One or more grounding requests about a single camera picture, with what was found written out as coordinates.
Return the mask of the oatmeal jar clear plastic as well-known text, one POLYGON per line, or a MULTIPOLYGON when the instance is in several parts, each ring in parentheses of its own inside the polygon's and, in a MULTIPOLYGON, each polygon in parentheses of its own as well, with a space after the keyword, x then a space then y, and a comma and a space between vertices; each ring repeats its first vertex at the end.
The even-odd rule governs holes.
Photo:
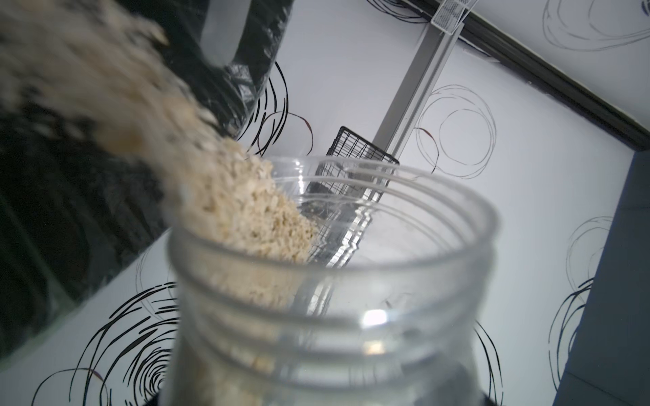
MULTIPOLYGON (((300 212, 318 164, 328 159, 274 160, 274 180, 300 212)), ((489 403, 472 342, 494 265, 498 214, 459 182, 373 164, 394 170, 384 175, 389 184, 376 222, 381 261, 332 268, 266 260, 265 267, 300 282, 278 310, 202 287, 190 254, 244 256, 173 226, 168 255, 180 323, 159 404, 489 403)))

